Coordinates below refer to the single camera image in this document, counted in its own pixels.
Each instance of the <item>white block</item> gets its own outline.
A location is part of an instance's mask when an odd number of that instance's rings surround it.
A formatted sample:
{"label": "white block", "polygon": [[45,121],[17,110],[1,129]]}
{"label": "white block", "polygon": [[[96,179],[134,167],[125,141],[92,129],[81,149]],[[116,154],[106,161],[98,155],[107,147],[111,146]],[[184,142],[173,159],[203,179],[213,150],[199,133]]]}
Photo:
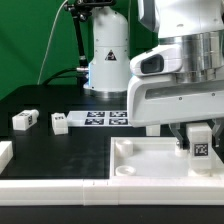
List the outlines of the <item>white block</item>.
{"label": "white block", "polygon": [[187,136],[190,141],[189,168],[195,173],[205,173],[205,170],[209,173],[215,163],[211,128],[207,123],[187,124]]}
{"label": "white block", "polygon": [[13,157],[12,142],[0,142],[0,174]]}
{"label": "white block", "polygon": [[161,125],[146,126],[146,136],[160,137]]}
{"label": "white block", "polygon": [[55,113],[51,115],[52,128],[55,135],[68,134],[68,122],[65,114]]}
{"label": "white block", "polygon": [[26,131],[37,123],[39,112],[37,110],[24,110],[12,118],[13,129]]}

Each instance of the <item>black table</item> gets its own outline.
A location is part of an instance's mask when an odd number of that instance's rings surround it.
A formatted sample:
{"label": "black table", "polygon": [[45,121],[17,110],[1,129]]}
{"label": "black table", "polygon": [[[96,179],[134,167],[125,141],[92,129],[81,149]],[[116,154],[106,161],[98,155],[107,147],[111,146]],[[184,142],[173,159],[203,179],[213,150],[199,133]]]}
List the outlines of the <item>black table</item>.
{"label": "black table", "polygon": [[[26,132],[11,118],[40,112]],[[70,110],[126,110],[126,99],[84,96],[75,86],[24,86],[0,101],[0,141],[12,140],[14,158],[0,179],[107,179],[111,137],[144,137],[144,128],[69,128],[55,136],[51,114]],[[172,136],[163,126],[163,136]],[[222,223],[222,206],[41,206],[1,207],[0,223]]]}

